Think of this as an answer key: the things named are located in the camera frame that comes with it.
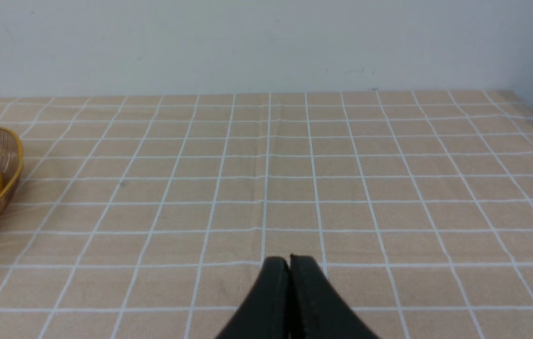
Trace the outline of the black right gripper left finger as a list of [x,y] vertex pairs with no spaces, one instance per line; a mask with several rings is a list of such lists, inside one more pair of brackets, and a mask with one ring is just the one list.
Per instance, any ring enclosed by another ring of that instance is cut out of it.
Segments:
[[267,257],[249,293],[218,339],[287,339],[290,274],[285,259]]

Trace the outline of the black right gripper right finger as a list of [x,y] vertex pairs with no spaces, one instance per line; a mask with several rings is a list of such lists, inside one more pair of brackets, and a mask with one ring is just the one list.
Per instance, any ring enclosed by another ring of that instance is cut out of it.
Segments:
[[313,257],[291,255],[290,278],[292,339],[378,338],[337,293]]

